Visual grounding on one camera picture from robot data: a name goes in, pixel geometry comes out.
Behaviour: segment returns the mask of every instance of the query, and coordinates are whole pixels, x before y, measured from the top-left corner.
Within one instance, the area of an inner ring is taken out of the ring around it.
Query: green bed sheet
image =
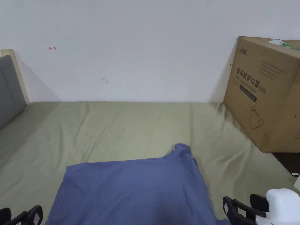
[[[223,104],[40,102],[0,131],[0,208],[41,205],[45,223],[67,166],[162,157],[176,143],[191,146],[219,219],[223,196],[249,204],[252,193],[295,190]]]

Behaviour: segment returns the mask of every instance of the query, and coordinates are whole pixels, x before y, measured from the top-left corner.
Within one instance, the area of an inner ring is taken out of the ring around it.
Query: headboard
[[[1,50],[0,57],[0,129],[18,116],[29,103],[15,53]]]

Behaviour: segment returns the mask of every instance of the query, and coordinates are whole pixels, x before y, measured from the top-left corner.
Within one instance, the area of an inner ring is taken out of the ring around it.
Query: box label
[[[266,89],[260,85],[260,81],[254,79],[250,74],[240,68],[237,68],[235,78],[239,80],[240,83],[248,87],[253,93],[261,91],[265,94],[267,92]]]
[[[290,48],[290,49],[293,49],[293,50],[300,51],[300,49],[294,48],[294,47],[290,46],[289,44],[285,43],[284,41],[282,41],[280,39],[272,39],[271,41],[269,41],[269,43],[276,44],[276,45],[281,45],[282,47],[286,47],[286,48]]]
[[[248,91],[243,85],[240,85],[240,89],[242,92],[244,92],[252,101],[256,102],[257,98]]]

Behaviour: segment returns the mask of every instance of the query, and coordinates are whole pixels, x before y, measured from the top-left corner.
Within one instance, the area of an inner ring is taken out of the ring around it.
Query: blue shirt
[[[162,158],[67,167],[46,222],[52,224],[230,225],[216,219],[184,144]]]

